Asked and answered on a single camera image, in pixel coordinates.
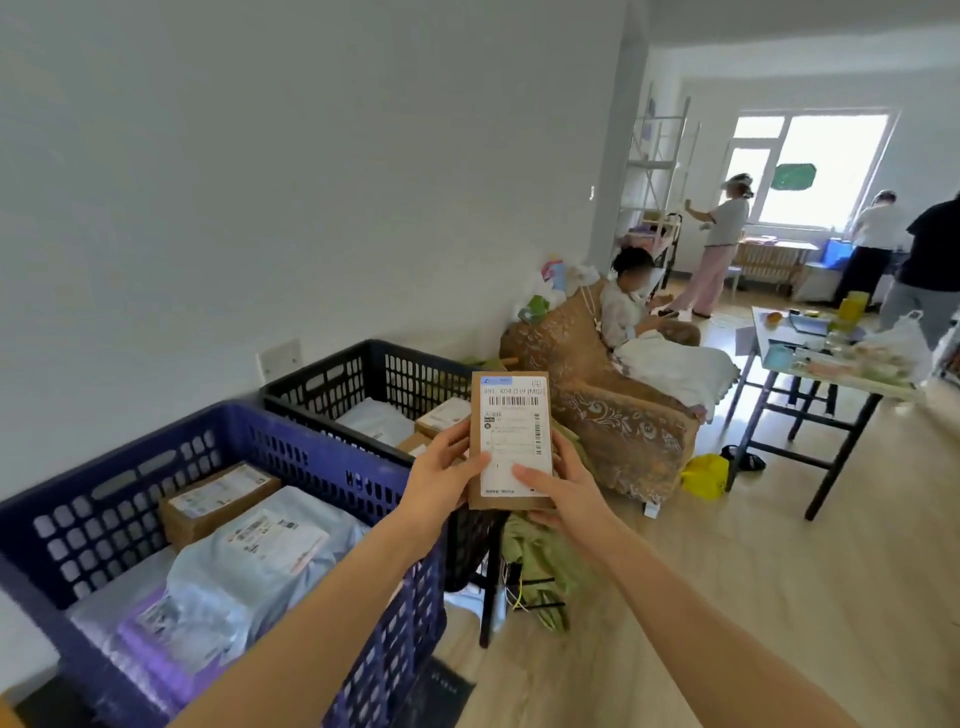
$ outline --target window frame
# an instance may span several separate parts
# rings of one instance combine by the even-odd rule
[[[761,223],[760,222],[760,213],[763,210],[763,206],[767,201],[767,193],[770,192],[770,184],[773,182],[774,170],[777,169],[777,164],[780,162],[780,153],[783,151],[783,142],[786,140],[786,136],[790,133],[790,125],[792,124],[794,118],[797,116],[880,116],[881,114],[886,114],[887,123],[883,129],[883,134],[880,135],[880,141],[876,145],[876,151],[874,152],[874,158],[870,163],[870,167],[867,169],[867,174],[864,175],[863,183],[860,185],[860,190],[857,193],[855,202],[851,209],[850,220],[848,221],[848,226],[850,221],[852,221],[856,214],[864,206],[867,197],[867,191],[870,189],[871,184],[873,184],[874,176],[876,175],[876,169],[880,164],[880,160],[883,159],[883,154],[886,152],[887,144],[890,141],[890,136],[893,133],[894,127],[897,125],[897,121],[900,117],[899,109],[892,109],[889,107],[873,107],[873,108],[854,108],[854,109],[744,109],[737,113],[736,118],[733,122],[733,128],[736,130],[736,122],[743,116],[782,116],[783,117],[783,128],[780,130],[780,136],[772,137],[732,137],[730,141],[727,142],[727,149],[724,152],[723,163],[720,167],[720,180],[717,184],[718,188],[726,181],[724,174],[727,171],[727,168],[730,166],[730,160],[733,156],[734,149],[769,149],[770,156],[767,158],[766,167],[763,170],[763,176],[759,180],[754,180],[754,204],[750,210],[750,217],[747,218],[747,225],[753,226],[755,228],[771,228],[771,229],[790,229],[798,231],[829,231],[835,230],[832,228],[824,228],[817,225],[784,225],[778,223]],[[720,199],[723,196],[723,190],[717,192],[716,203],[720,203]]]

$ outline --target blue container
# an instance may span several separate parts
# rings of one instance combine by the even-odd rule
[[[60,671],[114,728],[167,723],[62,613],[167,546],[157,502],[240,460],[373,525],[409,469],[241,402],[208,407],[0,503],[0,586],[60,653]],[[446,627],[444,538],[407,573],[324,728],[384,728]]]

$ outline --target mat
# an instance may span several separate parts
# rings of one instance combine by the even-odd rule
[[[400,706],[391,728],[453,728],[467,706],[473,684],[430,658]]]

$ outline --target gray pants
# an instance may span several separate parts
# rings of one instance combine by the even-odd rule
[[[928,291],[894,281],[880,308],[880,330],[895,324],[910,311],[922,311],[920,329],[926,345],[933,351],[950,328],[950,320],[960,307],[960,291]]]

